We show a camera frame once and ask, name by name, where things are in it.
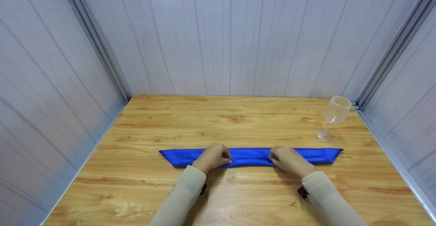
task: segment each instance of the wooden table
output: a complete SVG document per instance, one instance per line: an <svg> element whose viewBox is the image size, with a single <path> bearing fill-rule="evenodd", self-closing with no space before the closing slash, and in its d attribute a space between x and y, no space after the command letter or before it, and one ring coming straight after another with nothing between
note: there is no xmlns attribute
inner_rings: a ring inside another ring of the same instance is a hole
<svg viewBox="0 0 436 226"><path fill-rule="evenodd" d="M183 169L160 149L344 148L318 166L373 226L433 225L358 114L333 124L334 141L313 137L328 99L134 96L56 206L46 226L146 226ZM299 199L300 182L271 167L215 169L185 225L319 225Z"/></svg>

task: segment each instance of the blue napkin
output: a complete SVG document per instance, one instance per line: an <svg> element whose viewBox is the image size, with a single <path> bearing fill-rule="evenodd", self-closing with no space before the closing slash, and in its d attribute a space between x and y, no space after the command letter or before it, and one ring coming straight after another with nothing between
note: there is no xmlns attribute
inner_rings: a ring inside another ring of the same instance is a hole
<svg viewBox="0 0 436 226"><path fill-rule="evenodd" d="M232 163L222 167L237 166L271 166L274 164L269 159L271 148L229 148L232 154ZM294 148L301 156L312 164L332 164L341 148ZM204 151L204 149L167 149L159 150L174 167L191 165Z"/></svg>

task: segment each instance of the metal corner frame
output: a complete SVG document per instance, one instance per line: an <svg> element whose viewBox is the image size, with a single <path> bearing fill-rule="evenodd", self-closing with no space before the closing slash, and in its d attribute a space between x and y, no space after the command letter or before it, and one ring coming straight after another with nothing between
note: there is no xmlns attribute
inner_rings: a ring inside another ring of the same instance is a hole
<svg viewBox="0 0 436 226"><path fill-rule="evenodd" d="M391 71L392 67L395 65L404 49L408 46L419 27L421 27L421 24L424 22L425 18L427 18L427 15L433 9L435 4L436 0L418 1L399 33L395 36L388 51L383 56L375 74L372 75L371 80L369 80L369 83L357 98L357 106L362 111L365 110L369 100L374 96L375 91L380 87L383 80L386 78L389 71Z"/></svg>
<svg viewBox="0 0 436 226"><path fill-rule="evenodd" d="M104 43L102 33L98 31L96 27L96 22L92 18L91 12L87 7L84 0L68 0L71 4L71 7L76 14L77 19L79 20L84 32L89 38L92 47L100 59L101 64L103 65L106 73L108 74L109 79L111 80L113 86L115 87L118 95L120 95L121 99L125 103L129 101L132 94L128 90L128 86L120 75L120 70L117 67L117 64L114 63L114 57L111 57L110 52L108 51L109 46Z"/></svg>

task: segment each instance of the clear wine glass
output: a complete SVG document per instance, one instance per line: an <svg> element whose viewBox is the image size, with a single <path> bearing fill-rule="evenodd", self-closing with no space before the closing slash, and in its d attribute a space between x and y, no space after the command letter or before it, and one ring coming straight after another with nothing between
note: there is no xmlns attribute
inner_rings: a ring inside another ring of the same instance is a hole
<svg viewBox="0 0 436 226"><path fill-rule="evenodd" d="M334 96L324 110L324 118L329 123L341 123L347 117L352 103L345 97ZM330 142L331 135L327 128L321 128L314 131L315 137L323 142Z"/></svg>

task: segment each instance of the white wall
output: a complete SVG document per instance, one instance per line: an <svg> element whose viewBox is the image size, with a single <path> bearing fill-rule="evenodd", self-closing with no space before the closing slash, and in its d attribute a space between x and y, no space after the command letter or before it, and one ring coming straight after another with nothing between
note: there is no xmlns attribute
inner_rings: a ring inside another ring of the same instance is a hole
<svg viewBox="0 0 436 226"><path fill-rule="evenodd" d="M436 9L365 109L375 134L436 205Z"/></svg>
<svg viewBox="0 0 436 226"><path fill-rule="evenodd" d="M417 0L86 0L132 94L355 100Z"/></svg>
<svg viewBox="0 0 436 226"><path fill-rule="evenodd" d="M0 225L39 225L122 106L67 0L0 0Z"/></svg>

